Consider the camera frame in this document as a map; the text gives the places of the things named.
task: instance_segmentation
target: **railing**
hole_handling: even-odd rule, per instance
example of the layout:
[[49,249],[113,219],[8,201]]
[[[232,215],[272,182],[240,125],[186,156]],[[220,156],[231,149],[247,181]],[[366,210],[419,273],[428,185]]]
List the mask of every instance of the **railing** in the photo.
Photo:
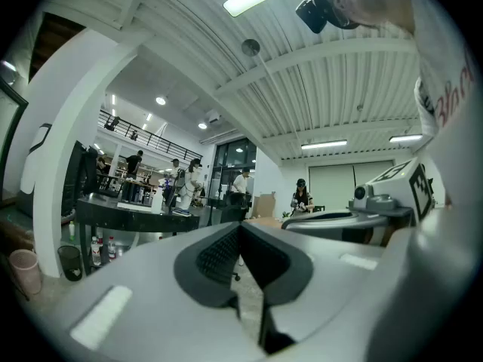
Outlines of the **railing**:
[[[114,117],[112,115],[110,115],[108,112],[100,110],[99,118],[97,120],[97,124],[99,126],[105,127],[106,125],[111,125],[112,121],[114,121]],[[199,158],[200,160],[203,158],[203,156],[200,154],[185,149],[176,143],[165,140],[164,138],[158,137],[157,135],[150,133],[149,131],[145,131],[132,123],[124,121],[123,119],[119,119],[119,123],[114,126],[114,130],[111,131],[130,139],[132,139],[131,136],[133,135],[133,132],[136,131],[137,138],[135,141],[137,143],[147,145],[151,148],[159,150],[160,152],[168,153],[169,155],[173,155],[174,157],[182,160],[191,161],[195,158]]]

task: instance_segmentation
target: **black shirt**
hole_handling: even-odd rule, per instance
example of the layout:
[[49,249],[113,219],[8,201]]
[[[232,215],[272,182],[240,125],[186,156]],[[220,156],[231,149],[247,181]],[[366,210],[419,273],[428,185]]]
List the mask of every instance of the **black shirt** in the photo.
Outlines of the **black shirt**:
[[126,162],[128,163],[128,174],[136,174],[137,163],[141,162],[142,160],[143,159],[139,155],[132,155],[131,157],[127,157]]

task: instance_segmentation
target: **black table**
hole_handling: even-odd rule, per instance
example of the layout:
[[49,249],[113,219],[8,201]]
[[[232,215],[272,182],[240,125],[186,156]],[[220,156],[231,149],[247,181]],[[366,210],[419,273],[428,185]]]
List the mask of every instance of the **black table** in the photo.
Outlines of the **black table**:
[[[197,229],[199,216],[175,216],[153,214],[139,210],[129,210],[117,206],[118,201],[101,198],[92,194],[77,200],[75,220],[79,224],[81,255],[85,273],[91,273],[91,267],[99,267],[90,261],[88,244],[86,242],[85,226],[91,226],[91,237],[96,235],[97,227],[132,232],[189,232]],[[107,242],[101,253],[103,265],[109,261],[107,257]]]

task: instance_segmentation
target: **white fabric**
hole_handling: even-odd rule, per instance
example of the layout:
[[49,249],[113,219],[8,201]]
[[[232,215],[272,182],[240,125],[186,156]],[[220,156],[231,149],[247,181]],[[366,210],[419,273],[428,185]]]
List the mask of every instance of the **white fabric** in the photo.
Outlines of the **white fabric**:
[[198,176],[199,172],[196,169],[194,169],[192,173],[186,169],[184,175],[185,186],[180,191],[181,202],[177,205],[180,209],[187,210],[191,204],[191,200],[195,195],[195,186],[192,184],[192,181],[198,181]]
[[411,1],[420,77],[439,129],[428,152],[453,204],[481,201],[483,192],[476,190],[483,188],[480,73],[458,28],[439,3]]
[[243,177],[243,174],[240,174],[239,176],[237,176],[235,178],[235,181],[233,182],[232,192],[246,193],[247,192],[247,186],[248,186],[247,179]]

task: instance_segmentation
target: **pillar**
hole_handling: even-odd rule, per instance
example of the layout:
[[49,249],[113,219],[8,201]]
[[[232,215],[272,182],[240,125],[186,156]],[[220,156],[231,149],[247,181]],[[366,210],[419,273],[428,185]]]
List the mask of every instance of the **pillar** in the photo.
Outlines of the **pillar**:
[[118,143],[118,145],[115,148],[114,157],[112,157],[111,168],[109,169],[109,175],[111,177],[115,176],[115,169],[117,168],[119,163],[119,155],[121,154],[121,148],[122,148],[122,145]]
[[150,37],[138,32],[105,53],[78,81],[52,124],[44,145],[48,159],[39,162],[33,200],[33,231],[41,270],[60,276],[60,205],[69,157],[78,136],[91,126],[91,114],[100,109],[99,98],[108,84],[133,60],[137,48]]

